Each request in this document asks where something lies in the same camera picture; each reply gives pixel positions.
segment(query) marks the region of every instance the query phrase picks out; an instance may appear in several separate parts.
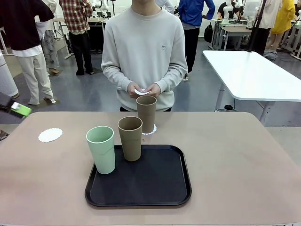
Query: yellow dress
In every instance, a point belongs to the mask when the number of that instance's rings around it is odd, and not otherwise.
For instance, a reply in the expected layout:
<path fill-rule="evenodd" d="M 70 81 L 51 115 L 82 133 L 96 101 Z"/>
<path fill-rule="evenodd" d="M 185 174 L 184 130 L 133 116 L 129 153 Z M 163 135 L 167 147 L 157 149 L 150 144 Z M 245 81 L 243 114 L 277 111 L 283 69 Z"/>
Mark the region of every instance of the yellow dress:
<path fill-rule="evenodd" d="M 294 0 L 282 0 L 282 8 L 279 10 L 272 34 L 281 34 L 291 28 L 291 20 L 295 17 Z"/>

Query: man in gray sweatshirt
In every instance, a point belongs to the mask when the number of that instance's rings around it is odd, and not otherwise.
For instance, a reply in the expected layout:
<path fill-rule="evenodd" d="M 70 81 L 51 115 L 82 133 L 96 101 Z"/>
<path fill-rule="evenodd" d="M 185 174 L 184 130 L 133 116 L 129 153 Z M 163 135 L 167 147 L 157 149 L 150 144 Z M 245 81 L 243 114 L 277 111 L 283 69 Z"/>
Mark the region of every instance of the man in gray sweatshirt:
<path fill-rule="evenodd" d="M 157 111 L 170 111 L 172 91 L 187 73 L 181 21 L 155 0 L 132 6 L 105 27 L 102 69 L 117 85 L 121 111 L 136 111 L 135 89 L 157 98 Z"/>

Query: black tray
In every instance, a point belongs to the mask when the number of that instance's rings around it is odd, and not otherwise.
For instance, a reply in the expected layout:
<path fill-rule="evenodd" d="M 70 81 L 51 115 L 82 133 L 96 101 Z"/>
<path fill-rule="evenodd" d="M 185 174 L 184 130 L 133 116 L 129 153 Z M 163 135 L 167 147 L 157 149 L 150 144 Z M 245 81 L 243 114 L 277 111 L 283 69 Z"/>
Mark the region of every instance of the black tray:
<path fill-rule="evenodd" d="M 85 190 L 88 203 L 97 207 L 179 206 L 191 196 L 183 152 L 171 145 L 142 145 L 141 158 L 125 160 L 115 146 L 115 170 L 107 175 L 94 165 Z"/>

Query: white cylinder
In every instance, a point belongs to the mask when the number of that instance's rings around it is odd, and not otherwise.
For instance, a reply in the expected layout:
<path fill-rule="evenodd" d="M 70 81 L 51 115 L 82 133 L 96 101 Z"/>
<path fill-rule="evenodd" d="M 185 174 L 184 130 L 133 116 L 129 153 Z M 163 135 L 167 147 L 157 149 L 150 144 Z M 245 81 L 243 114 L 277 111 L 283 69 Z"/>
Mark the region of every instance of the white cylinder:
<path fill-rule="evenodd" d="M 0 92 L 10 97 L 16 95 L 19 91 L 13 77 L 10 74 L 3 54 L 0 52 Z"/>

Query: white paper coaster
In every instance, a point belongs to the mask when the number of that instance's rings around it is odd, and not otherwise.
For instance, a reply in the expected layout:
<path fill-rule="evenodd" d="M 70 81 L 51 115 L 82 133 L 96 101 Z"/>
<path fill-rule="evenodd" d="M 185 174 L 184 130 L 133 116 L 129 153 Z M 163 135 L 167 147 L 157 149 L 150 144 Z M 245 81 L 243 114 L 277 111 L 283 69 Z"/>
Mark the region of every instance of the white paper coaster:
<path fill-rule="evenodd" d="M 141 92 L 139 92 L 138 90 L 135 89 L 135 93 L 138 94 L 138 95 L 140 95 L 140 96 L 143 96 L 143 95 L 148 94 L 148 93 L 150 93 L 150 92 L 147 92 L 147 93 L 141 93 Z"/>
<path fill-rule="evenodd" d="M 41 142 L 51 142 L 58 139 L 63 134 L 63 131 L 58 128 L 51 128 L 43 131 L 39 135 L 39 141 Z"/>
<path fill-rule="evenodd" d="M 157 126 L 154 125 L 154 130 L 151 132 L 151 133 L 142 133 L 143 135 L 150 135 L 150 134 L 153 134 L 154 132 L 156 132 L 157 130 Z"/>

